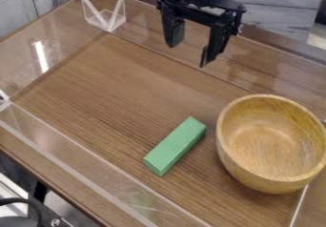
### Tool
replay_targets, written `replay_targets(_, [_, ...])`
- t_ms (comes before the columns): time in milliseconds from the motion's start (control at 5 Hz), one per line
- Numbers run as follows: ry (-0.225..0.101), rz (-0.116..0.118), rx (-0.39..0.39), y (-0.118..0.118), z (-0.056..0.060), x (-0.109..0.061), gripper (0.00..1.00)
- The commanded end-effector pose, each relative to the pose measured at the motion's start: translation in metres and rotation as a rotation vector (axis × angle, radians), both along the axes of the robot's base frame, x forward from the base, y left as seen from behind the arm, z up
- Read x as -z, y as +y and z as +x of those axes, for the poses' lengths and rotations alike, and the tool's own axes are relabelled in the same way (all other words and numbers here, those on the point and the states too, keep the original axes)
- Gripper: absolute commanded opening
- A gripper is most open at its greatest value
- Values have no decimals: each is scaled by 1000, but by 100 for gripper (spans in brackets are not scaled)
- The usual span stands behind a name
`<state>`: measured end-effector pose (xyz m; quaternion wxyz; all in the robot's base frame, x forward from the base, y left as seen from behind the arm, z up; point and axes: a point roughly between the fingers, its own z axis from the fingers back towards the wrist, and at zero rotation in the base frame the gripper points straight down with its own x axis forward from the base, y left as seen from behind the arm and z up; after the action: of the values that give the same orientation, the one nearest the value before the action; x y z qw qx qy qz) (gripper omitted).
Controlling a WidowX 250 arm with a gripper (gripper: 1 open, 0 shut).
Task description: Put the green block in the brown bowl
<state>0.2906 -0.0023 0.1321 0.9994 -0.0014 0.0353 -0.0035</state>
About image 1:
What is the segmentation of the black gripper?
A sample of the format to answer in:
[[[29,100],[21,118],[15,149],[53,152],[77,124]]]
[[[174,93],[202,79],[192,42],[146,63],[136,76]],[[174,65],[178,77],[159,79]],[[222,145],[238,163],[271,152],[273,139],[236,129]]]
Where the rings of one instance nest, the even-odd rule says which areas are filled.
[[[159,0],[158,9],[171,8],[162,12],[162,24],[166,44],[174,48],[183,40],[184,20],[212,26],[208,43],[203,47],[200,67],[215,60],[224,51],[231,34],[238,35],[244,6],[234,0]]]

